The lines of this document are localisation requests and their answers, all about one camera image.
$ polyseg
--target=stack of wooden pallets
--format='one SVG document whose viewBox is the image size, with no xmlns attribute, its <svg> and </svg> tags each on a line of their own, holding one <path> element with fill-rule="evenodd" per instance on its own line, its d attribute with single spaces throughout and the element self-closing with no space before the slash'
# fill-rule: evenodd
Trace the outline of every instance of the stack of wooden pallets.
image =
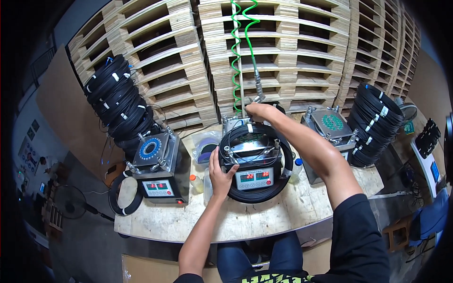
<svg viewBox="0 0 453 283">
<path fill-rule="evenodd" d="M 82 83 L 123 54 L 140 94 L 174 130 L 218 122 L 189 0 L 113 0 L 68 47 Z"/>
<path fill-rule="evenodd" d="M 361 82 L 388 96 L 407 95 L 415 71 L 413 65 L 410 72 L 409 62 L 417 57 L 420 43 L 418 28 L 399 1 L 350 0 L 350 5 L 349 44 L 334 102 L 344 116 Z"/>
<path fill-rule="evenodd" d="M 251 1 L 237 1 L 245 9 Z M 220 113 L 231 116 L 235 73 L 231 51 L 233 21 L 229 0 L 200 0 L 198 12 Z M 260 71 L 265 101 L 278 101 L 287 112 L 309 105 L 332 106 L 337 96 L 348 43 L 347 0 L 260 0 L 247 13 L 261 22 L 248 35 Z M 251 52 L 244 28 L 251 22 L 239 15 L 239 37 L 245 104 L 256 96 Z"/>
</svg>

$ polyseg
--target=wooden workbench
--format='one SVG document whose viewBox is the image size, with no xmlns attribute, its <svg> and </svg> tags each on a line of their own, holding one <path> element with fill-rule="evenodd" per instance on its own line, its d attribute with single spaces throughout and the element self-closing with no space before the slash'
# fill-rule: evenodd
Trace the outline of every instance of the wooden workbench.
<svg viewBox="0 0 453 283">
<path fill-rule="evenodd" d="M 212 126 L 204 131 L 219 130 Z M 194 132 L 183 132 L 180 136 Z M 192 155 L 194 149 L 191 136 L 183 139 Z M 384 185 L 376 168 L 352 171 L 367 196 L 379 192 Z M 204 169 L 192 160 L 191 174 L 204 177 Z M 228 198 L 220 210 L 213 242 L 239 241 L 266 237 L 296 230 L 332 216 L 332 208 L 324 183 L 311 187 L 304 170 L 300 172 L 298 184 L 288 184 L 273 199 L 259 204 L 244 204 Z M 126 178 L 120 190 L 118 204 L 127 206 L 135 195 L 137 181 Z M 139 209 L 128 216 L 115 216 L 115 231 L 149 240 L 184 242 L 203 213 L 203 194 L 194 194 L 190 188 L 187 205 L 153 204 L 143 199 Z"/>
</svg>

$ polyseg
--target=wooden stool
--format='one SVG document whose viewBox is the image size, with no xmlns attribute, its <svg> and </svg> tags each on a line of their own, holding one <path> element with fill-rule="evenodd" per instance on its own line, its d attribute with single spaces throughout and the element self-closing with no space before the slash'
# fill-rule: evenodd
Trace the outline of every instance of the wooden stool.
<svg viewBox="0 0 453 283">
<path fill-rule="evenodd" d="M 388 234 L 389 235 L 389 249 L 387 252 L 391 253 L 396 250 L 403 249 L 407 244 L 409 244 L 409 228 L 410 224 L 412 223 L 412 215 L 403 217 L 399 219 L 396 223 L 392 225 L 388 225 L 386 228 L 382 230 L 382 235 Z M 395 243 L 394 234 L 396 231 L 404 229 L 403 235 L 405 239 L 403 239 L 400 243 Z"/>
</svg>

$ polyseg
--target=standing fan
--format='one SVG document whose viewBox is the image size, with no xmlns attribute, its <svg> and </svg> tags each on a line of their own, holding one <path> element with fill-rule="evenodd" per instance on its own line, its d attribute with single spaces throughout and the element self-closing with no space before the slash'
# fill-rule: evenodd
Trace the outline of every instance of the standing fan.
<svg viewBox="0 0 453 283">
<path fill-rule="evenodd" d="M 99 212 L 96 208 L 87 204 L 85 196 L 76 187 L 68 185 L 57 187 L 53 199 L 55 206 L 65 218 L 78 219 L 82 217 L 86 211 L 89 211 L 92 214 L 99 214 L 101 217 L 112 222 L 115 221 L 115 219 Z"/>
</svg>

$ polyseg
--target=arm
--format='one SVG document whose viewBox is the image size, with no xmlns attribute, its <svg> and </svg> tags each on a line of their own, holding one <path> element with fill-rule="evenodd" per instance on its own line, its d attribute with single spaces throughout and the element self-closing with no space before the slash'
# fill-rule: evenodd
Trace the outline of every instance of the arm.
<svg viewBox="0 0 453 283">
<path fill-rule="evenodd" d="M 218 160 L 219 147 L 211 153 L 209 158 L 212 197 L 179 252 L 179 276 L 186 273 L 202 275 L 217 215 L 230 190 L 233 176 L 239 168 L 239 165 L 234 165 L 225 174 L 222 172 Z"/>
<path fill-rule="evenodd" d="M 270 122 L 296 148 L 302 159 L 324 181 L 332 209 L 347 198 L 363 193 L 341 153 L 309 127 L 287 117 L 275 107 L 252 103 L 246 111 L 253 120 Z"/>
</svg>

